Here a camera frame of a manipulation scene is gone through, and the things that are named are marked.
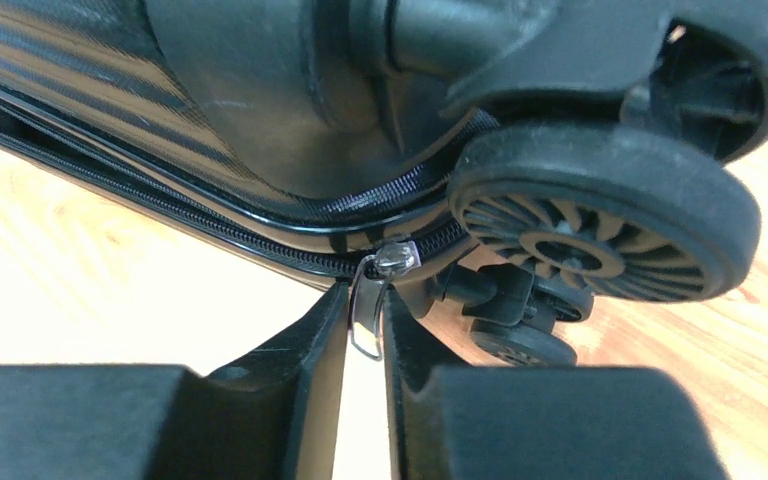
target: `black suitcase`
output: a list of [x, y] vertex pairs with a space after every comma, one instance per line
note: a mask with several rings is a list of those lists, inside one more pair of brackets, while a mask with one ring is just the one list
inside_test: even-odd
[[768, 0], [0, 0], [1, 148], [354, 279], [368, 328], [389, 286], [460, 301], [513, 363], [574, 363], [552, 325], [594, 294], [739, 285], [760, 214], [722, 166], [767, 139]]

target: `zipper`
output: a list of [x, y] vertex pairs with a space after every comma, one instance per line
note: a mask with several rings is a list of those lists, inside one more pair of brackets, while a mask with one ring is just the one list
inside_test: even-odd
[[394, 279], [420, 266], [422, 255], [412, 241], [384, 245], [358, 264], [349, 297], [349, 339], [372, 360], [384, 358], [381, 310], [387, 290]]
[[[0, 147], [21, 152], [49, 167], [63, 173], [77, 177], [92, 183], [104, 190], [123, 197], [138, 205], [149, 208], [161, 215], [194, 227], [219, 239], [230, 240], [236, 246], [262, 258], [286, 265], [289, 268], [299, 269], [323, 277], [336, 279], [352, 279], [357, 277], [358, 266], [363, 259], [358, 257], [363, 253], [351, 256], [337, 256], [322, 253], [310, 253], [294, 248], [286, 247], [278, 242], [263, 237], [248, 229], [242, 228], [220, 214], [204, 207], [203, 205], [176, 192], [146, 175], [132, 170], [130, 167], [117, 164], [104, 158], [79, 142], [64, 138], [56, 132], [40, 125], [39, 122], [29, 120], [25, 115], [13, 111], [6, 105], [0, 105], [0, 111], [9, 115], [23, 124], [33, 128], [35, 132], [54, 139], [55, 141], [76, 151], [77, 154], [94, 160], [112, 172], [101, 172], [98, 168], [90, 168], [70, 161], [60, 155], [44, 148], [40, 148], [24, 140], [16, 140], [7, 134], [0, 132]], [[124, 176], [124, 179], [115, 178], [116, 174]], [[445, 252], [450, 246], [462, 241], [466, 232], [451, 219], [435, 230], [416, 238], [415, 245], [417, 258], [433, 259], [438, 254]]]

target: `zipper pull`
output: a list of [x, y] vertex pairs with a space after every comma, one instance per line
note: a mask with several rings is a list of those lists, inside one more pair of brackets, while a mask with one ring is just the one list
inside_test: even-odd
[[360, 261], [349, 299], [349, 338], [372, 360], [384, 358], [381, 317], [390, 284], [420, 265], [419, 249], [412, 241], [387, 244]]

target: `black rubber wheel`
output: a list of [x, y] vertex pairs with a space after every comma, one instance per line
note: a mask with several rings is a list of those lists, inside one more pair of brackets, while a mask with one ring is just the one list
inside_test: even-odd
[[685, 0], [676, 8], [659, 67], [626, 97], [623, 123], [736, 160], [768, 139], [768, 0]]
[[575, 288], [650, 302], [738, 286], [760, 212], [718, 163], [677, 140], [607, 123], [487, 133], [449, 183], [464, 228], [509, 262]]
[[538, 277], [532, 291], [535, 300], [546, 303], [555, 310], [559, 322], [583, 322], [593, 312], [593, 295], [590, 289], [573, 288], [558, 278]]
[[505, 327], [475, 320], [469, 335], [480, 349], [512, 365], [566, 367], [578, 359], [563, 340], [522, 323]]

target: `wood grain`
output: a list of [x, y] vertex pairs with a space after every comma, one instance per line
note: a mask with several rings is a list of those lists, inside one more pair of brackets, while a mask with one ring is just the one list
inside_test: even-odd
[[[561, 335], [583, 364], [672, 374], [732, 476], [768, 479], [768, 144], [729, 170], [764, 219], [742, 287], [667, 307], [602, 299], [592, 320]], [[0, 363], [168, 362], [206, 373], [317, 296], [0, 152]], [[469, 342], [455, 306], [423, 323], [470, 361], [494, 363]], [[382, 378], [379, 365], [350, 355], [335, 478], [357, 478], [359, 463], [365, 476], [387, 478]]]

